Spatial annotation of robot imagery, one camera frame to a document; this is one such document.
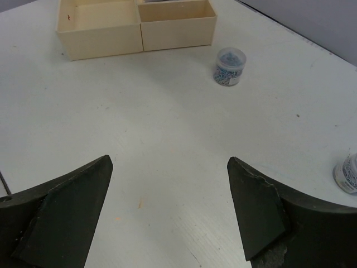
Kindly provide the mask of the paperclip jar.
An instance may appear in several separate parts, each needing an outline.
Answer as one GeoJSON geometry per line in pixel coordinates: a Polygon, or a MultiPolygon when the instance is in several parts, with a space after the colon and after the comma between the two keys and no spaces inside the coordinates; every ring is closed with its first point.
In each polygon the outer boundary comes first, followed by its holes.
{"type": "Polygon", "coordinates": [[[226,47],[221,49],[216,57],[214,80],[222,86],[237,85],[243,73],[247,57],[241,50],[226,47]]]}
{"type": "Polygon", "coordinates": [[[337,164],[332,174],[334,181],[344,192],[356,195],[356,154],[337,164]]]}

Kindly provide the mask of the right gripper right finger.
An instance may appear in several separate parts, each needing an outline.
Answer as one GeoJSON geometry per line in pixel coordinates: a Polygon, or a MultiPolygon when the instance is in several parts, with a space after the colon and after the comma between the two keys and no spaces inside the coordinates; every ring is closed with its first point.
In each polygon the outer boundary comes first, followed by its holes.
{"type": "Polygon", "coordinates": [[[355,267],[356,209],[312,197],[237,157],[227,164],[244,256],[252,267],[355,267]]]}

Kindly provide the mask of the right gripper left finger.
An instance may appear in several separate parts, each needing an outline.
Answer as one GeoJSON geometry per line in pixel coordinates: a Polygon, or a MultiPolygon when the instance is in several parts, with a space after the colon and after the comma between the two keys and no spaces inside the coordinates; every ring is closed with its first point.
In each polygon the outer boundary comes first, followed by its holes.
{"type": "Polygon", "coordinates": [[[113,172],[109,155],[1,197],[1,267],[84,267],[113,172]]]}

